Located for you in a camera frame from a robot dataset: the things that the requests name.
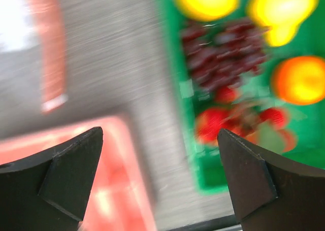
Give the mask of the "clear zip bag orange seal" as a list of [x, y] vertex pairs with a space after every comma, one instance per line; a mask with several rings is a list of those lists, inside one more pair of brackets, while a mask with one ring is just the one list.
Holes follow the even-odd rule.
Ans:
[[1, 0], [1, 53], [38, 47], [41, 111], [68, 100], [66, 34], [59, 0]]

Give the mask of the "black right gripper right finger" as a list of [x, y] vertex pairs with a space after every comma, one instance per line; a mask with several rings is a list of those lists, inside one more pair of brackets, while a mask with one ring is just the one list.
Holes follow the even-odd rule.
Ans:
[[324, 230], [324, 170], [218, 134], [235, 217], [243, 230]]

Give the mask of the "yellow fake lemon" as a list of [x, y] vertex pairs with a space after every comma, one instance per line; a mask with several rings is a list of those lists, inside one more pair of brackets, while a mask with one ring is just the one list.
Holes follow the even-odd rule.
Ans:
[[246, 12], [259, 27], [267, 29], [268, 45], [280, 47], [291, 42], [318, 3], [319, 0], [249, 0]]

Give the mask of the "yellow orange fake fruit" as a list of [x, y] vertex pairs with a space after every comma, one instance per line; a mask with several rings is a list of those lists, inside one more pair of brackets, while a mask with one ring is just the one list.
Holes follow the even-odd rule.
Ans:
[[223, 18], [235, 11], [240, 0], [174, 0], [178, 10], [187, 18], [208, 22]]

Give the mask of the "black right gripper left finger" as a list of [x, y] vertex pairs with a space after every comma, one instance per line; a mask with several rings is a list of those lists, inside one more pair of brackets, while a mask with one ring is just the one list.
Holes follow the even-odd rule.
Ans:
[[103, 146], [93, 127], [54, 147], [1, 165], [1, 230], [77, 230]]

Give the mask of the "purple fake grape bunch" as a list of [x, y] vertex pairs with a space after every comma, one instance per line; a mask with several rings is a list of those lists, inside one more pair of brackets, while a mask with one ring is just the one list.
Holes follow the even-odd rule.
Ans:
[[212, 92], [241, 86], [247, 73], [260, 75], [268, 60], [266, 32], [247, 17], [217, 24], [186, 21], [180, 40], [193, 83]]

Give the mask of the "orange fake orange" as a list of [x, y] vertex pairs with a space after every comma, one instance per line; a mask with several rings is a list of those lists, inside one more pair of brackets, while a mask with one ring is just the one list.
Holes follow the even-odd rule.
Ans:
[[324, 99], [324, 59], [297, 56], [279, 63], [273, 70], [270, 87], [279, 99], [306, 106]]

